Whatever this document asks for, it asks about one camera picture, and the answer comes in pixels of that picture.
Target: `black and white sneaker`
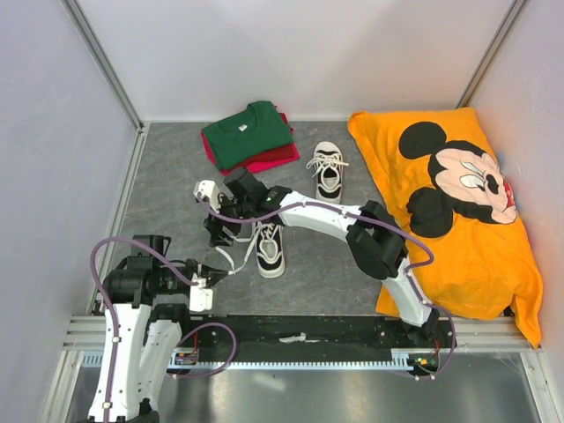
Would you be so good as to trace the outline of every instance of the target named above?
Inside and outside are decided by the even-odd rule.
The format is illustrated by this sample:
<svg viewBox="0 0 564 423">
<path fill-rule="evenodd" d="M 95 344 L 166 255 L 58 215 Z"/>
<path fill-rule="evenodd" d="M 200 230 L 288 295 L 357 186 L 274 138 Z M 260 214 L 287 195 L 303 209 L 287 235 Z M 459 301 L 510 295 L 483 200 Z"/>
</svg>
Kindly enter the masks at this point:
<svg viewBox="0 0 564 423">
<path fill-rule="evenodd" d="M 286 268 L 282 250 L 282 226 L 273 223 L 253 225 L 256 238 L 256 265 L 263 278 L 277 278 Z"/>
<path fill-rule="evenodd" d="M 315 198 L 333 204 L 341 202 L 341 189 L 343 183 L 343 154 L 336 145 L 323 141 L 317 145 L 314 158 L 309 161 L 306 168 L 314 167 L 314 177 L 317 176 Z"/>
</svg>

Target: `folded green shirt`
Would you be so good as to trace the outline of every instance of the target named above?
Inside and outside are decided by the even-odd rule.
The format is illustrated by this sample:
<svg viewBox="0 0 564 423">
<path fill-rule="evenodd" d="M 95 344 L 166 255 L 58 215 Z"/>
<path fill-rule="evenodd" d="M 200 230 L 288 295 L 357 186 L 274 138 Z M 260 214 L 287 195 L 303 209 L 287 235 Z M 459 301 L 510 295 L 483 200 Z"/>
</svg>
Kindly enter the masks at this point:
<svg viewBox="0 0 564 423">
<path fill-rule="evenodd" d="M 206 126 L 218 170 L 228 170 L 261 152 L 293 142 L 290 127 L 270 101 L 256 101 L 242 112 Z"/>
</svg>

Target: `orange cloth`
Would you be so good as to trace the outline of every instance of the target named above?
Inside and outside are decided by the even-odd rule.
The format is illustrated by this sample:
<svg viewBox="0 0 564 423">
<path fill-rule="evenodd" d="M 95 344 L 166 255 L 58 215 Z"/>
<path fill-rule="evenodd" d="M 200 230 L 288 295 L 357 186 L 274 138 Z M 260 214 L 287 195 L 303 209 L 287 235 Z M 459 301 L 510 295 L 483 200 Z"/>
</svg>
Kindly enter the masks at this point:
<svg viewBox="0 0 564 423">
<path fill-rule="evenodd" d="M 494 319 L 505 307 L 535 347 L 542 279 L 513 191 L 471 108 L 351 116 L 349 131 L 397 223 L 435 254 L 414 270 L 427 297 L 455 315 Z M 412 263 L 427 254 L 407 242 Z M 397 316 L 385 288 L 376 311 Z"/>
</svg>

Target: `shoe sole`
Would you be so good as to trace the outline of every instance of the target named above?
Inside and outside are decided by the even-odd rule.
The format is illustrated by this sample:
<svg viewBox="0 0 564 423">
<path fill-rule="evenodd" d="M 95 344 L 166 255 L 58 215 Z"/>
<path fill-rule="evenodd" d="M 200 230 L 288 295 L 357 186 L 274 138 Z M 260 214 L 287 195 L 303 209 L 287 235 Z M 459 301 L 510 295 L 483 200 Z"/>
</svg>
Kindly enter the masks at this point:
<svg viewBox="0 0 564 423">
<path fill-rule="evenodd" d="M 274 278 L 281 276 L 282 273 L 284 273 L 284 271 L 286 270 L 286 261 L 284 260 L 284 257 L 282 257 L 282 263 L 280 263 L 280 267 L 278 267 L 277 269 L 274 269 L 272 271 L 267 271 L 266 269 L 263 269 L 261 267 L 261 265 L 260 265 L 260 263 L 258 262 L 258 259 L 257 259 L 256 260 L 256 267 L 258 269 L 258 274 L 261 275 L 263 278 L 274 279 Z"/>
</svg>

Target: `white wall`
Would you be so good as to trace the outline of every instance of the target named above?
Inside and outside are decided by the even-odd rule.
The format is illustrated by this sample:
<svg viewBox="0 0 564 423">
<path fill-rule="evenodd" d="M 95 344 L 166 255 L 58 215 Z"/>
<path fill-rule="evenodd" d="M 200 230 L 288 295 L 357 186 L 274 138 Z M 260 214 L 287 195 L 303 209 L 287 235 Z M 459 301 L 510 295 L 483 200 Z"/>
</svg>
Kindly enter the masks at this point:
<svg viewBox="0 0 564 423">
<path fill-rule="evenodd" d="M 561 0 L 530 2 L 472 102 L 513 184 L 544 278 L 542 345 L 560 394 L 564 394 L 563 15 Z"/>
<path fill-rule="evenodd" d="M 134 130 L 58 0 L 0 2 L 0 410 L 41 416 Z"/>
<path fill-rule="evenodd" d="M 80 0 L 145 120 L 452 108 L 510 0 Z"/>
</svg>

